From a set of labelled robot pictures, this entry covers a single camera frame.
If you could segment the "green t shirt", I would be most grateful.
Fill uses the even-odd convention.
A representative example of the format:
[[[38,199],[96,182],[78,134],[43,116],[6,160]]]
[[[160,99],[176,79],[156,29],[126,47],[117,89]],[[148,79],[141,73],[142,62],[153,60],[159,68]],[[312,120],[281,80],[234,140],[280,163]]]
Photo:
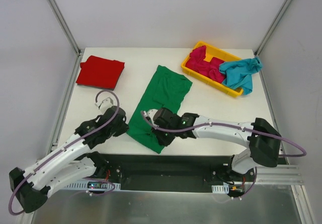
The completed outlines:
[[[159,145],[151,127],[141,116],[141,111],[165,107],[177,113],[191,86],[192,82],[184,75],[159,65],[129,120],[127,134],[155,153],[161,153],[164,147]]]

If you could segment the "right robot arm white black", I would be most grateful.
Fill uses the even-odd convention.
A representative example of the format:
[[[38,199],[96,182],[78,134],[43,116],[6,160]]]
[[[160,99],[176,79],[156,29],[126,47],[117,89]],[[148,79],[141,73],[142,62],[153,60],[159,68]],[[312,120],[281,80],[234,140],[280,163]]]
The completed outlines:
[[[161,146],[170,145],[176,137],[207,138],[232,142],[245,150],[230,158],[227,177],[238,181],[255,167],[274,168],[278,165],[280,134],[265,119],[254,122],[225,122],[195,113],[179,116],[167,108],[148,110],[146,119]]]

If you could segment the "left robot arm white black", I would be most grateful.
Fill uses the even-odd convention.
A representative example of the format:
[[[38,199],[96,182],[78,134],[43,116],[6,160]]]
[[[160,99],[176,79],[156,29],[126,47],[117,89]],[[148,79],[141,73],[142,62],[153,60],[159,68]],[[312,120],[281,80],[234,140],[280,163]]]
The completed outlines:
[[[111,168],[93,148],[127,130],[125,111],[112,106],[104,114],[81,123],[62,146],[43,159],[25,169],[12,169],[9,172],[13,192],[9,213],[34,212],[55,192],[78,179],[92,177],[107,181]]]

